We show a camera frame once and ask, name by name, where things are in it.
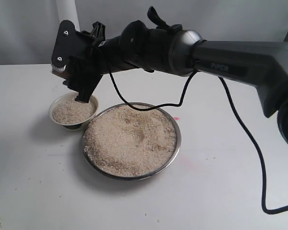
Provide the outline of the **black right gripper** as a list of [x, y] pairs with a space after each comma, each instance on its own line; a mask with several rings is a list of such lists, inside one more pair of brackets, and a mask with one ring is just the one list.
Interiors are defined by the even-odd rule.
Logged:
[[168, 57], [172, 40], [171, 26], [149, 29], [137, 20], [128, 24], [121, 35], [89, 46], [89, 36], [76, 31], [71, 21], [64, 20], [59, 25], [51, 56], [52, 73], [63, 78], [69, 89], [78, 92], [75, 101], [89, 103], [103, 74], [130, 69], [172, 74]]

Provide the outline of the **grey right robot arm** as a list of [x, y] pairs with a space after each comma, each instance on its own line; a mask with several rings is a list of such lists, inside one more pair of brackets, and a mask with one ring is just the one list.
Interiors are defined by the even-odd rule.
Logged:
[[62, 21], [51, 56], [52, 72], [88, 102], [101, 77], [130, 69], [160, 71], [186, 77], [206, 72], [256, 88], [263, 114], [277, 114], [288, 144], [288, 42], [207, 41], [179, 24], [149, 29], [141, 21], [121, 35], [105, 39], [104, 25], [91, 32]]

